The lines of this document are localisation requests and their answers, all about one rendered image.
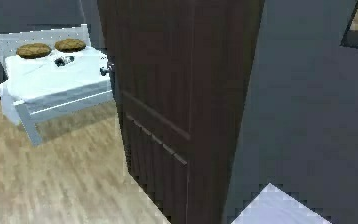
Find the small black and white object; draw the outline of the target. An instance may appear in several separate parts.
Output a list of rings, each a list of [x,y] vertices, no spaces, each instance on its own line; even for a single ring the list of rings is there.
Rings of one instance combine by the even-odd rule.
[[[75,60],[74,56],[65,56],[57,58],[54,63],[57,67],[65,66]]]

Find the white bed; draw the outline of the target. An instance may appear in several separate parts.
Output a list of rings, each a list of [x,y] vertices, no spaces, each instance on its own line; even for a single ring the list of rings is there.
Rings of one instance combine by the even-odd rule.
[[[86,47],[77,52],[61,52],[55,43],[82,40]],[[25,44],[43,43],[51,53],[35,59],[21,58],[16,50]],[[75,60],[57,67],[57,58]],[[91,46],[88,26],[0,34],[0,82],[2,112],[15,125],[24,127],[34,145],[42,143],[36,125],[113,99],[110,74],[100,68],[107,55]]]

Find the dark brown room door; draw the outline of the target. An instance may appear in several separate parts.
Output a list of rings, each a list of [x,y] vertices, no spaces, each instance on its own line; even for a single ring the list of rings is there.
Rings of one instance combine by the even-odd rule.
[[[222,224],[265,0],[96,0],[129,174],[170,224]]]

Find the brown round pillow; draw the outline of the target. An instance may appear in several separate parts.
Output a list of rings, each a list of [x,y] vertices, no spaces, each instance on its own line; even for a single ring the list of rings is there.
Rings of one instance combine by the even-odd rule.
[[[55,48],[61,52],[77,52],[85,47],[86,44],[79,39],[65,39],[55,43]]]
[[[43,43],[25,44],[16,50],[16,54],[25,59],[45,57],[50,53],[51,48]]]

